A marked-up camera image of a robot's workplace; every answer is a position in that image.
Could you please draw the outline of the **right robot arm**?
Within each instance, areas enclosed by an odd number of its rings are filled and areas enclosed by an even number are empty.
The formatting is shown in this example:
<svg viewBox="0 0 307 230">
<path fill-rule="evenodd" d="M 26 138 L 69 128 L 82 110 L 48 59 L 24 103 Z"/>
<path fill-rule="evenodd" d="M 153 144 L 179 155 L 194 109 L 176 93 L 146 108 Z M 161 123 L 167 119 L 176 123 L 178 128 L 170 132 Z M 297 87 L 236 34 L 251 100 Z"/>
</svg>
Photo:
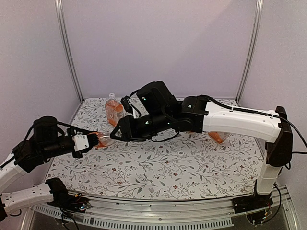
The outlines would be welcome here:
<svg viewBox="0 0 307 230">
<path fill-rule="evenodd" d="M 178 101 L 162 81 L 153 81 L 135 92 L 147 115 L 121 118 L 111 132 L 119 141 L 150 140 L 159 132 L 226 132 L 264 140 L 265 162 L 248 199 L 252 209 L 263 205 L 281 168 L 292 158 L 293 133 L 286 111 L 259 111 L 223 104 L 208 95 L 189 96 Z"/>
</svg>

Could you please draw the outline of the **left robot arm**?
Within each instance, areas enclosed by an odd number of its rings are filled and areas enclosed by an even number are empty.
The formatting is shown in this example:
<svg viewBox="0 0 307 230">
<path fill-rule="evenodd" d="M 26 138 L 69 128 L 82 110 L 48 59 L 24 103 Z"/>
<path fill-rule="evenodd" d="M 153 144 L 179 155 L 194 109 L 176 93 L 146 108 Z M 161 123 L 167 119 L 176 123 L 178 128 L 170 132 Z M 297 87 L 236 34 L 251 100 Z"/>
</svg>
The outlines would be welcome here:
<svg viewBox="0 0 307 230">
<path fill-rule="evenodd" d="M 69 211 L 79 211 L 86 198 L 70 195 L 62 180 L 51 178 L 35 187 L 5 193 L 13 182 L 50 159 L 71 153 L 80 159 L 98 145 L 97 134 L 44 116 L 33 122 L 25 138 L 0 165 L 0 219 L 18 210 L 49 203 Z"/>
</svg>

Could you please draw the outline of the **large orange juice bottle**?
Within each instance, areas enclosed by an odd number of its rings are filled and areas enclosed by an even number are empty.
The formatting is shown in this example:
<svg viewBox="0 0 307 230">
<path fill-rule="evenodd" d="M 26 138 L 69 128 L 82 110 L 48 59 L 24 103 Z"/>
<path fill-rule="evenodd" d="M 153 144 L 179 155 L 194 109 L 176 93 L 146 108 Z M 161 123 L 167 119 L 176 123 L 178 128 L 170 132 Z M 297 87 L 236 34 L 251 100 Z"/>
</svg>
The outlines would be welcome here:
<svg viewBox="0 0 307 230">
<path fill-rule="evenodd" d="M 229 137 L 229 133 L 226 132 L 209 132 L 208 135 L 211 139 L 219 144 L 223 143 Z"/>
</svg>

